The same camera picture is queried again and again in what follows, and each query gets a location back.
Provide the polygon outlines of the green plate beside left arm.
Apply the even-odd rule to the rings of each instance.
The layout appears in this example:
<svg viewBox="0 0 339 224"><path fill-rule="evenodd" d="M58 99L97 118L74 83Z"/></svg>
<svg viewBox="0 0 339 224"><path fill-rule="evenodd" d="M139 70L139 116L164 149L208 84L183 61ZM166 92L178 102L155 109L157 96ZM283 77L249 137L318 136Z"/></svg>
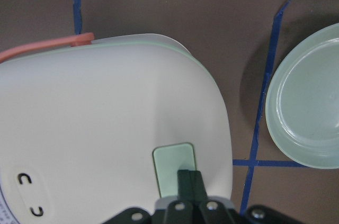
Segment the green plate beside left arm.
<svg viewBox="0 0 339 224"><path fill-rule="evenodd" d="M338 168L338 24L313 33L281 61L265 118L287 157L307 167Z"/></svg>

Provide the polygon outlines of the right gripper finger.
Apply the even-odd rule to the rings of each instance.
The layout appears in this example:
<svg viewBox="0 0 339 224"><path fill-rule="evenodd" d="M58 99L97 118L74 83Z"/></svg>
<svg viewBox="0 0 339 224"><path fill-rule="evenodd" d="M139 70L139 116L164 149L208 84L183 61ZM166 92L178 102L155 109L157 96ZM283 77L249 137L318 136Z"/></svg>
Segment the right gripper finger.
<svg viewBox="0 0 339 224"><path fill-rule="evenodd" d="M193 179L194 171L179 170L177 173L177 199L168 204L163 223L190 224L193 220L194 200Z"/></svg>
<svg viewBox="0 0 339 224"><path fill-rule="evenodd" d="M199 171L189 171L193 192L193 223L237 223L234 204L222 196L208 196Z"/></svg>

